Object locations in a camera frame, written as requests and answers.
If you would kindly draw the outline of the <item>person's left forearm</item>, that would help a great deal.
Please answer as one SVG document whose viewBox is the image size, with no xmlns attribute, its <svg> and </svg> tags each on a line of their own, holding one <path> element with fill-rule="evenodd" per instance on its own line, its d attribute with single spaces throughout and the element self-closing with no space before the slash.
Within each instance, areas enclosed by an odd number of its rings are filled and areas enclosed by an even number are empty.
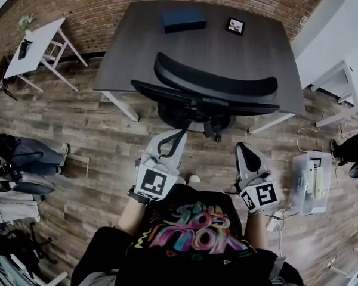
<svg viewBox="0 0 358 286">
<path fill-rule="evenodd" d="M 130 198 L 117 222 L 116 229 L 135 236 L 140 229 L 145 211 L 145 204 L 139 203 L 137 200 Z"/>
</svg>

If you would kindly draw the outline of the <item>white power strip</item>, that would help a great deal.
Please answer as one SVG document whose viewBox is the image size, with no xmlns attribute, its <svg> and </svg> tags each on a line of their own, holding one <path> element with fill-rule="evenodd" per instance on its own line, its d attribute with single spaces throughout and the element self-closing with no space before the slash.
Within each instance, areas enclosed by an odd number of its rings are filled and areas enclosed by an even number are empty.
<svg viewBox="0 0 358 286">
<path fill-rule="evenodd" d="M 268 232 L 273 232 L 278 224 L 280 224 L 279 219 L 281 217 L 281 211 L 276 210 L 271 215 L 269 215 L 270 220 L 267 223 L 266 230 Z"/>
</svg>

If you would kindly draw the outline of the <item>small black framed picture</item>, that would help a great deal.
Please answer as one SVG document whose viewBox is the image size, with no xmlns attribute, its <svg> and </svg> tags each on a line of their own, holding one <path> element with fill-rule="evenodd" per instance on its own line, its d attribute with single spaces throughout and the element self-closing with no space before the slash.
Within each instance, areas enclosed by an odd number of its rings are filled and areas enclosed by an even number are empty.
<svg viewBox="0 0 358 286">
<path fill-rule="evenodd" d="M 243 36 L 246 23 L 236 18 L 230 17 L 227 20 L 225 31 L 230 32 L 234 35 Z"/>
</svg>

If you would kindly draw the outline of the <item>black office chair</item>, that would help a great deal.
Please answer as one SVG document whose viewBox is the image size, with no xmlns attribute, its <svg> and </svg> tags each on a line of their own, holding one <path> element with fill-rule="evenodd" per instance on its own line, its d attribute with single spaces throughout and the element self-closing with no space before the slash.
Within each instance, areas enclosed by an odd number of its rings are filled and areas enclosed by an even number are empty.
<svg viewBox="0 0 358 286">
<path fill-rule="evenodd" d="M 260 116 L 280 109 L 273 103 L 278 89 L 275 77 L 231 79 L 181 64 L 162 52 L 156 54 L 154 73 L 161 86 L 139 80 L 131 84 L 157 103 L 160 119 L 216 142 L 237 116 Z"/>
</svg>

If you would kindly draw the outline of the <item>clear plastic container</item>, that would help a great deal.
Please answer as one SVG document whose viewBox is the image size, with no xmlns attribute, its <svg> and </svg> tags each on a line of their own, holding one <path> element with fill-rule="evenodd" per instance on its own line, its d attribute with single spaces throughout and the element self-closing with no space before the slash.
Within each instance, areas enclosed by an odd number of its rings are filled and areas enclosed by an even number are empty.
<svg viewBox="0 0 358 286">
<path fill-rule="evenodd" d="M 308 151 L 292 159 L 292 185 L 288 207 L 302 216 L 326 211 L 330 189 L 332 157 Z"/>
</svg>

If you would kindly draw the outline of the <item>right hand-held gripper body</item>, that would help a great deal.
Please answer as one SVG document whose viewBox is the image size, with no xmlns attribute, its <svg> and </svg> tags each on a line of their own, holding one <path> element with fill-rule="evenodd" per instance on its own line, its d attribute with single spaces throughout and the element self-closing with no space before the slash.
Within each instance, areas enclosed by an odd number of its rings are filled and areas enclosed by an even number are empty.
<svg viewBox="0 0 358 286">
<path fill-rule="evenodd" d="M 249 213 L 256 213 L 279 202 L 278 189 L 269 172 L 253 176 L 251 179 L 239 180 L 234 186 Z"/>
</svg>

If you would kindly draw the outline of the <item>black swivel chair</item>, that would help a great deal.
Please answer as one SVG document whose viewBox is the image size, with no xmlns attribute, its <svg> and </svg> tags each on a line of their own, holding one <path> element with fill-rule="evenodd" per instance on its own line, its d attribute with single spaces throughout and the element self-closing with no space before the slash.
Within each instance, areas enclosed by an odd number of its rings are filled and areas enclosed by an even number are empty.
<svg viewBox="0 0 358 286">
<path fill-rule="evenodd" d="M 56 265 L 57 260 L 54 260 L 50 255 L 41 248 L 43 245 L 52 243 L 53 239 L 48 237 L 46 241 L 39 243 L 33 229 L 34 223 L 30 224 L 31 233 L 24 233 L 20 229 L 13 229 L 8 231 L 5 235 L 0 234 L 0 255 L 10 259 L 13 254 L 19 261 L 24 264 L 26 272 L 30 274 L 31 278 L 35 275 L 41 277 L 41 270 L 39 267 L 39 260 L 46 259 L 50 263 Z"/>
</svg>

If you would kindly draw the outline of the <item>small potted plant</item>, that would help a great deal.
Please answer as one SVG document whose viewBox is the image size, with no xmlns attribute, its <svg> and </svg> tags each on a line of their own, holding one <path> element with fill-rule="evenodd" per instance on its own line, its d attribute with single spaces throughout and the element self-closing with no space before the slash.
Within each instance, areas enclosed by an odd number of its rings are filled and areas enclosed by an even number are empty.
<svg viewBox="0 0 358 286">
<path fill-rule="evenodd" d="M 27 31 L 29 29 L 32 20 L 33 20 L 33 15 L 24 15 L 18 23 L 19 29 L 23 32 Z"/>
</svg>

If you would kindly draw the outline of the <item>dark wooden desk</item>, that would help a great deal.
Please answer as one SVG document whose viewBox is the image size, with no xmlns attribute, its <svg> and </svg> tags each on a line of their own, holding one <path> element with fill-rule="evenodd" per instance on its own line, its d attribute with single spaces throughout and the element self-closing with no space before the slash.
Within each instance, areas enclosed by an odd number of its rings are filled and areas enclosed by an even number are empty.
<svg viewBox="0 0 358 286">
<path fill-rule="evenodd" d="M 206 18 L 204 29 L 166 34 L 161 14 L 196 8 Z M 227 20 L 246 23 L 243 36 L 225 31 Z M 249 11 L 194 1 L 137 1 L 125 11 L 100 64 L 93 89 L 102 92 L 131 120 L 138 114 L 122 97 L 134 92 L 132 80 L 158 85 L 153 65 L 158 52 L 187 66 L 238 80 L 273 76 L 278 90 L 277 113 L 257 123 L 259 132 L 293 115 L 305 114 L 304 95 L 291 44 L 283 24 Z"/>
</svg>

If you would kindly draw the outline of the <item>dark blue box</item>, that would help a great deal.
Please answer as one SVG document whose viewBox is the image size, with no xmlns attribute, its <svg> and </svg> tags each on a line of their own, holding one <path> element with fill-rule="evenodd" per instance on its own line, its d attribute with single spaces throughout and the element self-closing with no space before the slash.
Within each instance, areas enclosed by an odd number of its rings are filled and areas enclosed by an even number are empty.
<svg viewBox="0 0 358 286">
<path fill-rule="evenodd" d="M 161 19 L 166 34 L 204 29 L 206 27 L 205 16 L 196 8 L 166 10 L 162 12 Z"/>
</svg>

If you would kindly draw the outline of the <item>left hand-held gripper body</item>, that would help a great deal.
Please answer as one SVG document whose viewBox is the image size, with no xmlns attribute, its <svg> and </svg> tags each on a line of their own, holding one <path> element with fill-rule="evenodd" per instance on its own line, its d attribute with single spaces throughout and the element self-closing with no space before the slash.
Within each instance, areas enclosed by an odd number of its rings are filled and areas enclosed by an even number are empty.
<svg viewBox="0 0 358 286">
<path fill-rule="evenodd" d="M 134 192 L 150 198 L 150 201 L 163 200 L 179 176 L 178 168 L 171 169 L 166 160 L 145 160 L 144 154 L 137 172 Z"/>
</svg>

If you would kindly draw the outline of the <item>small white table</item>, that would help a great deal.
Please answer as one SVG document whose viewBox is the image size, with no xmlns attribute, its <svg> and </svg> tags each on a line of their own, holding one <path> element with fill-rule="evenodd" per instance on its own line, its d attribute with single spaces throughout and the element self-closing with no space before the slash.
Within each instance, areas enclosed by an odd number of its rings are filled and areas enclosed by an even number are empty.
<svg viewBox="0 0 358 286">
<path fill-rule="evenodd" d="M 66 19 L 62 17 L 33 31 L 28 30 L 23 40 L 27 39 L 32 41 L 32 44 L 28 47 L 25 58 L 18 60 L 18 53 L 20 49 L 19 45 L 4 74 L 4 78 L 8 79 L 10 77 L 18 77 L 28 85 L 36 88 L 40 92 L 43 92 L 44 90 L 42 88 L 36 86 L 24 77 L 25 73 L 34 72 L 38 66 L 42 64 L 65 84 L 71 87 L 75 92 L 79 92 L 79 89 L 71 84 L 57 70 L 60 59 L 67 48 L 72 50 L 84 66 L 88 65 L 77 49 L 73 46 L 69 38 L 64 34 L 62 25 L 65 21 Z"/>
</svg>

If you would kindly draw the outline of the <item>black handheld device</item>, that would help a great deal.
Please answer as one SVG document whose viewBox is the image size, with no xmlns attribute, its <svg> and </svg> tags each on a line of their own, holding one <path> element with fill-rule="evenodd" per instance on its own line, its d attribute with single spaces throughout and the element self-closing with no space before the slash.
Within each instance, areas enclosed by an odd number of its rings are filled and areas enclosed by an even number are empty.
<svg viewBox="0 0 358 286">
<path fill-rule="evenodd" d="M 20 49 L 18 53 L 18 60 L 22 60 L 25 58 L 27 54 L 28 47 L 32 44 L 32 41 L 24 39 L 20 44 Z"/>
</svg>

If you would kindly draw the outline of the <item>person's right forearm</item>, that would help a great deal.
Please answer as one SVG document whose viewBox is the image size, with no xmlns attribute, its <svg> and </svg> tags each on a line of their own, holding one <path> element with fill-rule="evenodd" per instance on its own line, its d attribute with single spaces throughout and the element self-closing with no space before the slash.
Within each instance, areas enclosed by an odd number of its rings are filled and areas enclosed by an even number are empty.
<svg viewBox="0 0 358 286">
<path fill-rule="evenodd" d="M 263 210 L 250 213 L 247 217 L 244 237 L 255 249 L 269 249 L 265 219 L 266 217 Z"/>
</svg>

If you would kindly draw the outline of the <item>black printed T-shirt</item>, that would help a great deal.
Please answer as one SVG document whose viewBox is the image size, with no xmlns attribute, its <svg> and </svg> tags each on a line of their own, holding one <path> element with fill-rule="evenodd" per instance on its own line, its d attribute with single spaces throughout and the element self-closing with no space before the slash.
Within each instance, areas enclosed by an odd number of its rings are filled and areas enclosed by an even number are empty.
<svg viewBox="0 0 358 286">
<path fill-rule="evenodd" d="M 298 271 L 245 239 L 232 199 L 176 184 L 146 204 L 135 236 L 94 234 L 71 286 L 304 286 Z"/>
</svg>

